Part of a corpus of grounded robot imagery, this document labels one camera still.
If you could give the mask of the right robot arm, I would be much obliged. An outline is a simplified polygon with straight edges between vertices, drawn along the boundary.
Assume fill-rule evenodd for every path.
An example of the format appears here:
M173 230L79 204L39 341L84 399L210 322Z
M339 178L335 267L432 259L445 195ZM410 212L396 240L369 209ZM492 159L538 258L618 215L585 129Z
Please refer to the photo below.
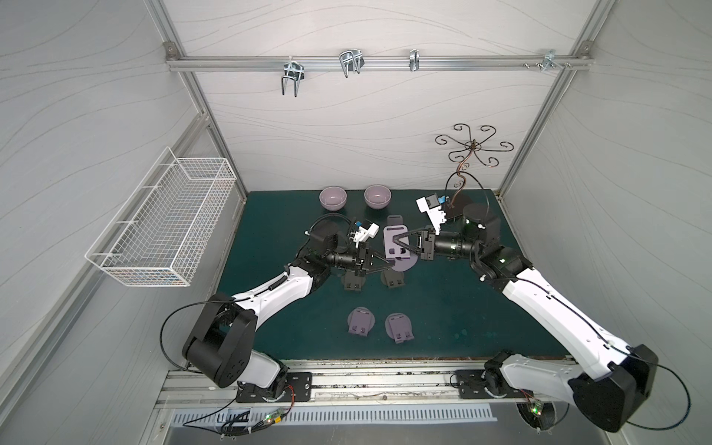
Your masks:
M470 203L458 231L443 230L447 214L437 197L420 198L429 226L410 231L389 224L382 229L386 257L415 254L466 260L482 283L517 304L573 357L574 365L555 365L503 350L487 361L480 378L495 399L511 391L540 393L575 405L595 426L618 432L650 397L658 357L645 345L630 346L560 294L521 252L504 246L502 221L485 205Z

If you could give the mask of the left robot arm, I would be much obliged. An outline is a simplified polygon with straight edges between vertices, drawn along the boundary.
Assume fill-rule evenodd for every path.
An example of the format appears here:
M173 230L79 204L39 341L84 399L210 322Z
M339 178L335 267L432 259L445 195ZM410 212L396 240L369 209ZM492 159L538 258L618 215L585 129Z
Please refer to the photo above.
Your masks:
M279 398L287 387L289 369L257 352L259 328L291 303L315 293L334 269L345 273L346 287L356 290L369 274L390 268L388 260L369 246L380 227L374 222L350 222L344 248L339 246L337 215L328 213L307 231L307 241L275 278L243 293L217 293L202 303L202 311L182 348L182 356L215 385L235 382Z

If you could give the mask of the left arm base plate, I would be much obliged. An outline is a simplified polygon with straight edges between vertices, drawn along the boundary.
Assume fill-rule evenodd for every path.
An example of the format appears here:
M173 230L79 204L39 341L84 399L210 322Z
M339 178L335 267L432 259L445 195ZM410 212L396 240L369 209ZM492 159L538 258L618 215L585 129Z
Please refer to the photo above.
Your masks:
M309 402L312 398L313 374L287 371L263 389L253 384L238 383L238 403Z

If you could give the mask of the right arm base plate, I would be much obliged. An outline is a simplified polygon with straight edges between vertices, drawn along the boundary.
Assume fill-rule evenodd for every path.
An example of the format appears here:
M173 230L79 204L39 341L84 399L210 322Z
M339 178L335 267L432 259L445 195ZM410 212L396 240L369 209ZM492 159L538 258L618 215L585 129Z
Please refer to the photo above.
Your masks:
M450 376L449 384L462 400L528 398L521 390L511 387L498 371L457 370Z

